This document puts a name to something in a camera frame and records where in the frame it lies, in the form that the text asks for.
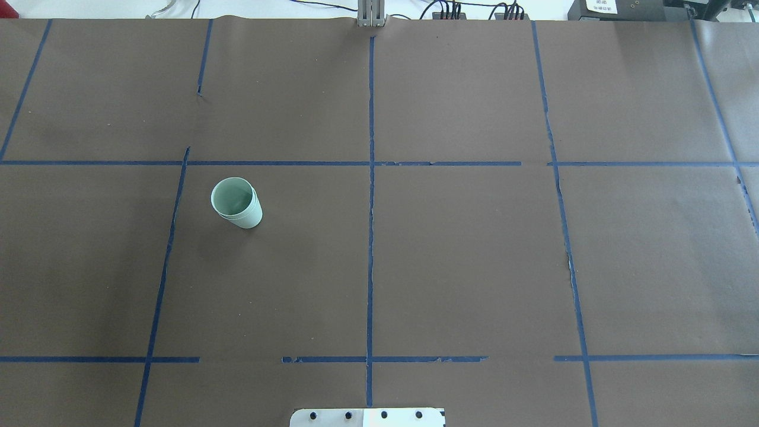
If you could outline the white metal base plate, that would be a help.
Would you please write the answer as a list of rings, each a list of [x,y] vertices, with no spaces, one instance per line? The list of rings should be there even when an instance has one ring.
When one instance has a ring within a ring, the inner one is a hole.
[[[444,409],[434,407],[301,409],[290,426],[445,426]]]

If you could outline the grey aluminium post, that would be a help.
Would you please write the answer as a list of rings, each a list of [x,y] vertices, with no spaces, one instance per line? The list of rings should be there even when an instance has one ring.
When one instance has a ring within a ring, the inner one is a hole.
[[[387,13],[385,13],[384,0],[358,0],[357,1],[358,27],[385,27]]]

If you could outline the black device with label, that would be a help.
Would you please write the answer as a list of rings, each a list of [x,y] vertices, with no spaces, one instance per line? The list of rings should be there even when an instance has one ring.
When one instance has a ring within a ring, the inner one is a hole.
[[[690,19],[683,7],[664,1],[574,1],[568,21],[680,22]]]

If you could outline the black power strip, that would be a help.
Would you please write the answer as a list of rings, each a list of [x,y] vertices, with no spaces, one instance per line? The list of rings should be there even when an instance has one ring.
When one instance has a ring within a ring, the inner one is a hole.
[[[495,12],[493,18],[496,21],[529,21],[529,15],[522,9],[507,12]]]
[[[467,16],[464,12],[459,11],[439,11],[432,13],[432,19],[435,21],[462,21],[466,20]]]

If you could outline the brown paper table cover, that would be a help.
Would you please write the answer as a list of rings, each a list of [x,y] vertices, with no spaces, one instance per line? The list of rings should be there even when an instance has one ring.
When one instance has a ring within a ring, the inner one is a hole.
[[[2,425],[757,425],[757,25],[2,21]],[[211,205],[252,184],[263,219]]]

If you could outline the black power strip left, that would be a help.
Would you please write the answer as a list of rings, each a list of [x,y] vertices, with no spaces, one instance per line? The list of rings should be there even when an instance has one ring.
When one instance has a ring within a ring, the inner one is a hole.
[[[466,20],[467,16],[464,12],[459,11],[439,11],[432,13],[432,19],[435,21],[462,21]]]

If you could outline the light green plastic cup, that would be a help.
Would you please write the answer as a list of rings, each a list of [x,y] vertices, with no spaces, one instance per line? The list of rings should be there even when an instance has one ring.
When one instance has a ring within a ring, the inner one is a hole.
[[[228,177],[218,182],[211,193],[212,208],[229,221],[260,222],[262,206],[249,181]]]

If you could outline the black power strip right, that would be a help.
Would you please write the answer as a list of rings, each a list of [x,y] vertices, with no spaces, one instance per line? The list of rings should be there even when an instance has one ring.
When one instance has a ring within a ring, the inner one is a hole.
[[[529,15],[522,9],[507,12],[495,12],[493,18],[496,21],[529,21]]]

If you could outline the blue tape strip lengthwise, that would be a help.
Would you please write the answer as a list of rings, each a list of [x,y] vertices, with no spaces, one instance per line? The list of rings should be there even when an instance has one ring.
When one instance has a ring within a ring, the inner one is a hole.
[[[143,419],[143,411],[145,407],[145,400],[149,386],[150,371],[152,364],[154,364],[155,353],[155,341],[157,341],[157,333],[160,325],[160,318],[162,314],[162,304],[164,300],[166,281],[169,270],[169,262],[171,254],[173,253],[174,233],[176,232],[176,221],[178,217],[179,206],[181,205],[181,197],[183,195],[184,181],[186,179],[186,173],[188,168],[188,157],[190,156],[192,148],[188,146],[185,149],[184,156],[181,162],[181,170],[178,178],[178,187],[176,189],[176,195],[174,195],[173,214],[171,214],[171,222],[168,230],[167,243],[165,247],[165,254],[162,263],[161,276],[159,281],[159,287],[157,289],[157,297],[155,297],[154,316],[152,316],[152,323],[150,327],[150,335],[148,340],[148,346],[143,363],[143,374],[140,386],[140,394],[138,395],[138,402],[136,403],[135,421],[134,426],[141,426]]]

